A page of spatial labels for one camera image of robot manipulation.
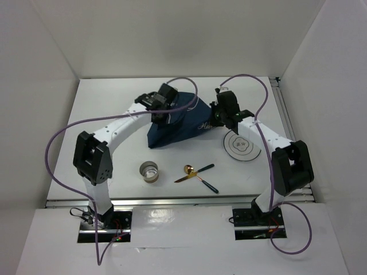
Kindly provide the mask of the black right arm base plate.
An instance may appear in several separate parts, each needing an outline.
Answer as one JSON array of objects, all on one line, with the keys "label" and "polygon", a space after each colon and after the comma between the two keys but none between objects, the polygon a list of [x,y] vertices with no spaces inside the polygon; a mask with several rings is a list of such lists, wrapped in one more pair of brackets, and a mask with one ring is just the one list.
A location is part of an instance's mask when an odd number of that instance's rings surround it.
[{"label": "black right arm base plate", "polygon": [[233,209],[232,216],[228,221],[235,227],[254,226],[283,226],[283,214],[280,208],[276,208],[270,213],[257,215],[251,209]]}]

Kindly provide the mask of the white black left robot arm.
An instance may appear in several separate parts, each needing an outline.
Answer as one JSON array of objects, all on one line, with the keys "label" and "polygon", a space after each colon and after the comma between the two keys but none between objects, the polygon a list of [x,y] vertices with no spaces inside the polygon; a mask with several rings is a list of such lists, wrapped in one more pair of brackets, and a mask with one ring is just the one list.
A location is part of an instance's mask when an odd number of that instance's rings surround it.
[{"label": "white black left robot arm", "polygon": [[124,113],[125,117],[93,133],[83,131],[78,135],[73,165],[83,178],[90,197],[88,208],[94,224],[99,228],[108,228],[113,222],[114,206],[108,192],[108,180],[113,172],[112,154],[138,129],[151,122],[166,122],[166,113],[151,114],[146,111],[170,110],[177,94],[177,90],[171,88],[167,92],[143,94],[134,100]]}]

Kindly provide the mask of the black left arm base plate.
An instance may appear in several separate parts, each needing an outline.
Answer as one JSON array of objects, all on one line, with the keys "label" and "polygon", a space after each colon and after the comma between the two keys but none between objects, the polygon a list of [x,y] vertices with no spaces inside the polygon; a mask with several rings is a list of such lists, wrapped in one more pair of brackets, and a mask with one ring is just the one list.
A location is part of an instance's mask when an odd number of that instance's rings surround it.
[{"label": "black left arm base plate", "polygon": [[[81,233],[93,233],[95,231],[95,217],[86,212],[82,214],[80,222]],[[112,216],[105,222],[98,221],[97,229],[99,233],[122,233],[131,229],[132,211],[114,211]]]}]

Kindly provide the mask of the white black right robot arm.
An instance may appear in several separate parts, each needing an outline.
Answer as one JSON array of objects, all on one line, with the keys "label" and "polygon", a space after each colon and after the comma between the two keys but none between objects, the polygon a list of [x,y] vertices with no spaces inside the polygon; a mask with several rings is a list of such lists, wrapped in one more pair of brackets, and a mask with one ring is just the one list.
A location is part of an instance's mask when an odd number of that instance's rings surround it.
[{"label": "white black right robot arm", "polygon": [[241,111],[237,104],[214,101],[210,107],[213,125],[233,130],[266,152],[270,186],[251,202],[250,208],[252,222],[262,225],[287,196],[314,180],[308,147],[301,140],[294,142],[278,135],[250,111]]}]

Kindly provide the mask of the blue cloth with gold script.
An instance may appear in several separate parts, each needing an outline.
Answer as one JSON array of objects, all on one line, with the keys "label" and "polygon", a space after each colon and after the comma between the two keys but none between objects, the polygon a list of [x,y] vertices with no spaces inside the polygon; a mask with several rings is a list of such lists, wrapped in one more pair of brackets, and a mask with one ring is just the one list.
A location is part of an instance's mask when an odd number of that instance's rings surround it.
[{"label": "blue cloth with gold script", "polygon": [[163,123],[151,125],[147,133],[148,148],[161,148],[208,132],[213,128],[211,114],[210,106],[200,98],[186,110],[169,113]]}]

